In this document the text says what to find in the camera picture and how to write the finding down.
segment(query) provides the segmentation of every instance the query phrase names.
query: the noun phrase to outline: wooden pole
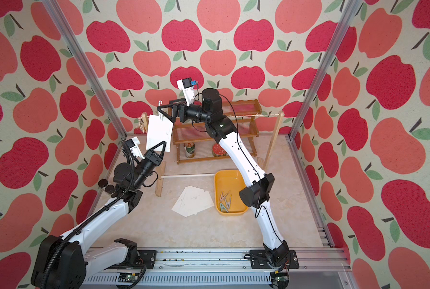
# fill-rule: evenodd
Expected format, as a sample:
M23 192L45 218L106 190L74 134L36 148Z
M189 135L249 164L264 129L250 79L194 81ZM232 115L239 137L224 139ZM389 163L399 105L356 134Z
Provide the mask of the wooden pole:
M268 151L266 152L265 162L262 166L263 170L266 170L266 167L268 166L268 162L270 161L271 150L276 143L277 134L279 133L279 127L282 124L283 118L284 118L284 112L280 111L279 115L277 116L277 119L276 119L276 124L274 126L273 135L271 136L270 145L268 146Z

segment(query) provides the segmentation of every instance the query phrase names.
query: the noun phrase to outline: floor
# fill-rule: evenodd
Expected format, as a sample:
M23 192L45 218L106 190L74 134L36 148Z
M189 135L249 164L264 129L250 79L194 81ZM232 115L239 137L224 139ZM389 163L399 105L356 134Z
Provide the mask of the floor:
M264 158L270 136L254 138L258 157ZM146 137L139 136L141 151L146 151ZM215 173L224 169L235 169L230 159L176 163L176 146L165 154L166 175L190 173ZM121 154L116 164L125 162ZM279 136L266 170L273 173L275 182L270 192L270 201L276 224L289 247L322 247L306 196L295 169L285 136ZM139 247L262 247L263 237L253 211L242 216L221 216L212 207L187 218L171 209L183 189L192 185L208 190L214 196L214 177L166 178L162 196L155 195L155 186L141 188L143 196L136 209L122 218L104 233L93 246L103 247L114 239L126 238ZM105 204L109 195L102 193L97 209Z

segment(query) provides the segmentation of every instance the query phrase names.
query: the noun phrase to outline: tin can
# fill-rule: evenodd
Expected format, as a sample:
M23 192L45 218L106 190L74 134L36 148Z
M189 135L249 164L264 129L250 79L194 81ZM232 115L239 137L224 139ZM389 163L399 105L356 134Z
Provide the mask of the tin can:
M221 145L216 143L212 146L212 154L215 157L221 157L221 156L226 155L226 151L223 149L223 147Z
M194 153L195 153L194 142L185 142L183 147L184 147L184 154L188 159L194 157Z

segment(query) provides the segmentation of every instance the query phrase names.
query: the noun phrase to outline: metal track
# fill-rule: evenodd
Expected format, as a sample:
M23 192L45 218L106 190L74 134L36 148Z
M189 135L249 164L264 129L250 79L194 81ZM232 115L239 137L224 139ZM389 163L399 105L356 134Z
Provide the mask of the metal track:
M139 285L246 285L270 284L272 269L251 269L244 255L263 248L139 248L156 250L154 269L146 271ZM291 248L297 252L298 271L350 271L340 248ZM137 269L107 269L84 281L85 285L130 283L118 282L121 273Z

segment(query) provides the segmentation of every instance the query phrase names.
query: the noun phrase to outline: white paper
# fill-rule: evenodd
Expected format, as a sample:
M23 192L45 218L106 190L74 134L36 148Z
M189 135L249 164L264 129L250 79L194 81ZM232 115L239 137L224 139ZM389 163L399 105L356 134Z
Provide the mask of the white paper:
M172 211L188 217L213 206L214 202L208 191L189 186L184 188Z
M170 152L170 140L172 138L173 123L166 117L160 120L160 116L150 115L148 124L148 138L146 140L146 149L150 149L159 142L166 141L165 151ZM154 149L161 151L162 146Z

